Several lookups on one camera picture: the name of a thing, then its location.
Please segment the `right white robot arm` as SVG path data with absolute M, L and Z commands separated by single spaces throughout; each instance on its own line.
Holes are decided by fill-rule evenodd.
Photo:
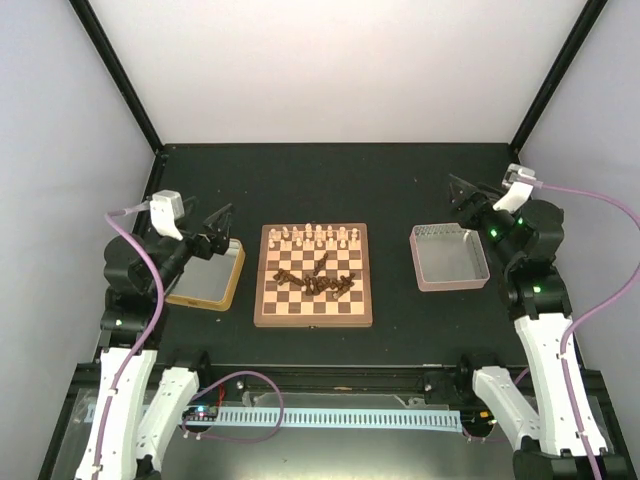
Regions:
M 535 400 L 509 371 L 487 362 L 461 362 L 457 396 L 480 400 L 504 432 L 518 479 L 627 479 L 623 455 L 613 452 L 594 419 L 576 354 L 578 325 L 555 266 L 564 240 L 564 212 L 534 199 L 530 174 L 506 175 L 503 195 L 450 178 L 450 202 L 462 227 L 486 237 L 500 262 L 504 303 L 523 346 Z

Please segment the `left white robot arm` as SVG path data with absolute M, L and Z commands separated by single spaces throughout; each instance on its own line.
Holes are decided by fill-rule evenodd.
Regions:
M 191 197 L 163 191 L 106 214 L 117 232 L 104 250 L 108 282 L 100 322 L 100 384 L 78 479 L 158 479 L 169 442 L 190 400 L 214 388 L 206 352 L 165 368 L 150 406 L 143 405 L 166 323 L 166 291 L 194 259 L 225 255 L 234 207 L 227 204 L 196 231 L 181 221 Z

